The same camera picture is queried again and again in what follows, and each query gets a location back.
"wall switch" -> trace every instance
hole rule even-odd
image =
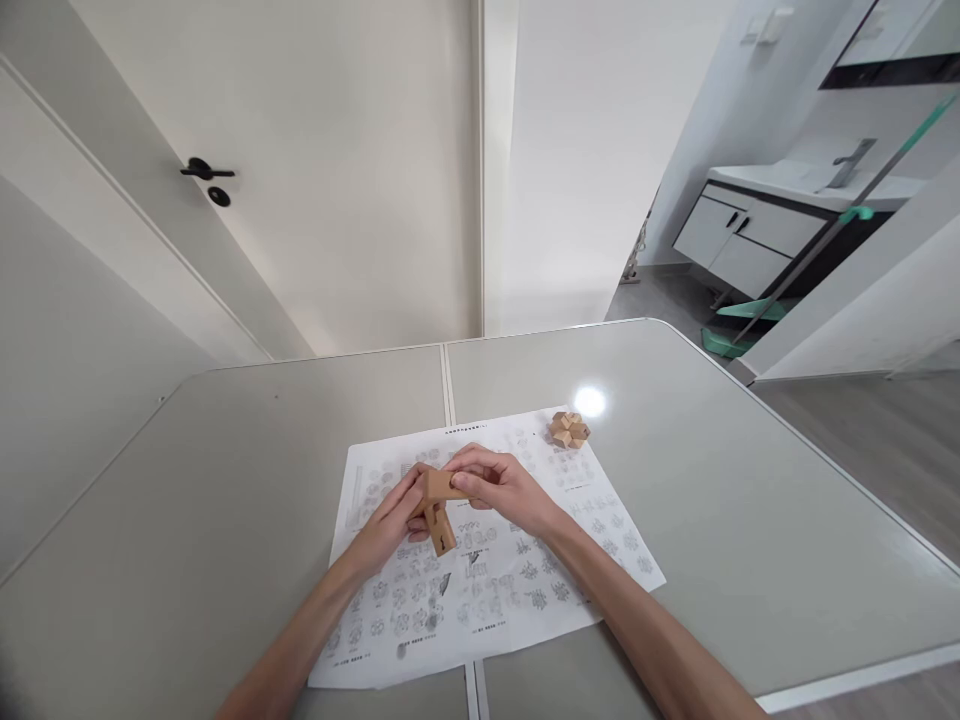
[[[763,30],[760,31],[760,37],[757,38],[757,45],[773,45],[777,42],[791,17],[793,17],[791,7],[777,8],[770,13]]]
[[[743,34],[743,37],[740,38],[741,45],[753,45],[757,42],[757,38],[760,37],[760,33],[763,32],[763,28],[766,27],[767,20],[770,19],[769,13],[758,13],[750,18],[750,24],[747,25],[747,31]]]

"white sink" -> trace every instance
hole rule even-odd
[[[773,165],[739,165],[710,168],[708,180],[739,185],[834,212],[843,212],[876,173],[855,170],[844,188],[828,188],[827,183],[839,167],[809,165],[796,160],[781,160]],[[887,175],[864,203],[877,212],[894,212],[916,195],[923,180]]]

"table top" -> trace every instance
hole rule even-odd
[[[325,571],[350,445],[583,387],[606,398],[590,442],[666,575],[654,595],[751,693],[958,640],[952,568],[635,321],[190,379],[0,587],[2,678],[27,717],[209,717]],[[603,624],[483,671],[494,720],[651,713]],[[296,716],[336,713],[467,717],[464,672],[307,690]]]
[[[447,355],[456,422],[605,396],[590,444],[667,578],[653,595],[754,696],[960,639],[957,573],[666,323]],[[495,720],[650,712],[603,625],[484,675]]]
[[[322,577],[347,448],[445,425],[440,346],[184,383],[0,588],[24,717],[209,718]],[[464,672],[297,717],[466,718]]]

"white cabinet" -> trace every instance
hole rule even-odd
[[[710,272],[756,300],[789,264],[790,258],[734,235],[717,255]]]
[[[754,242],[793,258],[820,232],[826,220],[815,215],[757,200],[747,213],[747,224],[738,232]]]
[[[709,268],[744,215],[743,210],[701,197],[674,247],[697,265]]]
[[[822,215],[708,184],[674,248],[758,298],[827,222]]]

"hand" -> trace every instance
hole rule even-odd
[[[444,470],[455,472],[453,485],[473,495],[478,510],[493,508],[535,537],[543,537],[569,516],[550,499],[520,461],[470,443],[451,458]]]
[[[337,560],[338,563],[342,562],[344,567],[366,581],[380,572],[407,533],[410,533],[410,542],[421,542],[430,537],[427,523],[422,517],[407,521],[423,499],[423,479],[420,476],[429,467],[417,463],[410,468],[373,511],[367,524]]]

